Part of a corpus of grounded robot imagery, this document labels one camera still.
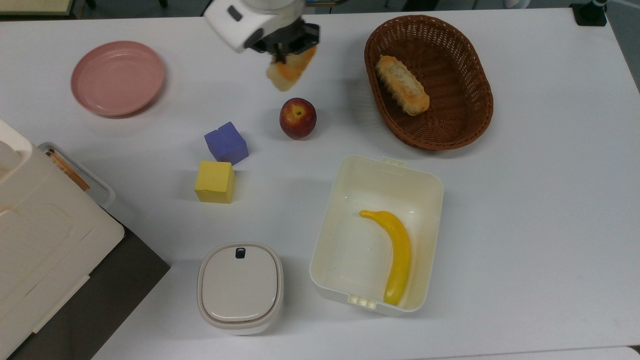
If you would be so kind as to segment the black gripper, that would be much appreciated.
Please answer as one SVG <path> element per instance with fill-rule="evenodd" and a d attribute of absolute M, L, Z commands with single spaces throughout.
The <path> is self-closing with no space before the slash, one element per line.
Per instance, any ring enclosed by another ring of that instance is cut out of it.
<path fill-rule="evenodd" d="M 290 25 L 265 35 L 252 44 L 251 49 L 272 55 L 272 64 L 286 64 L 288 55 L 300 55 L 317 46 L 320 33 L 320 25 L 299 17 Z"/>

